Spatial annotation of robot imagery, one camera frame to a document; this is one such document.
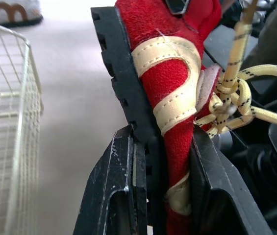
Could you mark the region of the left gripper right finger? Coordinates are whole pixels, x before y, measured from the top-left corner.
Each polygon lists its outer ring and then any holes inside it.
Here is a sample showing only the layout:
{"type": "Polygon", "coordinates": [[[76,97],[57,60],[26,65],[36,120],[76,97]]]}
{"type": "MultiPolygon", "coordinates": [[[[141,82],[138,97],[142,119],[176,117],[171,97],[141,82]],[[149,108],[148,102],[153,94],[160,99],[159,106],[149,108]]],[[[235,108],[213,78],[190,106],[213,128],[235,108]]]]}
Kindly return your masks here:
{"type": "Polygon", "coordinates": [[[197,235],[272,234],[237,168],[200,127],[194,128],[190,167],[197,235]]]}

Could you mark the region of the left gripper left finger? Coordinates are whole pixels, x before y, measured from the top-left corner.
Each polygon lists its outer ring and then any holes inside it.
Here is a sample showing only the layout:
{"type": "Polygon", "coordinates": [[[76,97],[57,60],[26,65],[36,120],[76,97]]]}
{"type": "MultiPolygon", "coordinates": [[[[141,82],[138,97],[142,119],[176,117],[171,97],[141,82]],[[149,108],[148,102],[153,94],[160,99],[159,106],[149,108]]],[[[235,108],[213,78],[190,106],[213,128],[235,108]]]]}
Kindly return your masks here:
{"type": "Polygon", "coordinates": [[[126,126],[115,133],[89,176],[73,233],[145,235],[147,231],[145,150],[126,126]]]}

